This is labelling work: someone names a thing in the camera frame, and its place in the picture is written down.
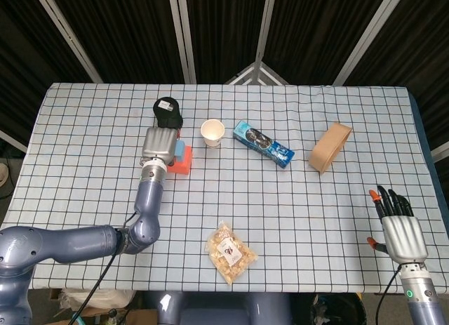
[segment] floor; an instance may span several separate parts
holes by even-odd
[[[6,164],[5,159],[0,159],[0,163]],[[13,182],[16,183],[22,166],[21,159],[9,159],[11,173],[13,175]],[[3,187],[0,187],[0,197],[7,195],[11,192],[13,186],[8,181]],[[3,221],[5,214],[8,210],[11,198],[0,200],[0,222]],[[43,325],[58,321],[61,319],[67,319],[69,312],[64,311],[57,317],[59,304],[55,301],[49,300],[49,290],[30,290],[28,293],[29,304],[33,309],[33,324]],[[374,324],[375,311],[380,296],[364,293],[362,297],[363,304],[368,316],[368,325]],[[443,306],[446,318],[449,319],[449,295],[440,296],[441,304]],[[380,312],[380,324],[411,324],[411,318],[408,313],[407,302],[402,295],[388,295],[383,303]]]

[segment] red sponge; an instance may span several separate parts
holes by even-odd
[[[184,160],[175,161],[173,166],[167,166],[167,172],[177,174],[189,174],[190,166],[192,165],[192,146],[184,148]]]

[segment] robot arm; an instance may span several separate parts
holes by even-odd
[[[382,197],[374,191],[370,191],[370,195],[382,222],[385,244],[371,237],[368,243],[401,265],[399,275],[414,325],[444,325],[445,317],[424,265],[428,253],[420,223],[405,197],[393,190],[388,194],[382,186],[377,188]]]
[[[135,199],[137,220],[129,228],[110,225],[72,230],[9,227],[0,231],[0,324],[31,324],[27,291],[34,266],[52,258],[74,263],[120,253],[139,253],[160,235],[158,215],[166,165],[173,162],[177,129],[149,128]]]

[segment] white paper cup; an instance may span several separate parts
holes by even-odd
[[[209,147],[217,147],[225,134],[225,125],[218,119],[209,119],[201,125],[201,135]]]

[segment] table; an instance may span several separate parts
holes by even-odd
[[[120,226],[133,213],[145,131],[157,98],[178,100],[190,175],[169,174],[161,237],[116,258],[101,288],[185,291],[379,292],[395,269],[366,237],[383,240],[367,195],[376,183],[405,194],[420,219],[426,261],[448,292],[449,240],[424,162],[408,92],[392,87],[53,84],[43,101],[2,227]],[[220,149],[199,128],[227,127]],[[232,138],[244,119],[295,151],[286,169]],[[333,122],[353,133],[324,175],[307,159]],[[220,221],[259,259],[232,286],[204,251]],[[36,267],[32,288],[90,288],[109,258]],[[400,291],[398,281],[391,292]]]

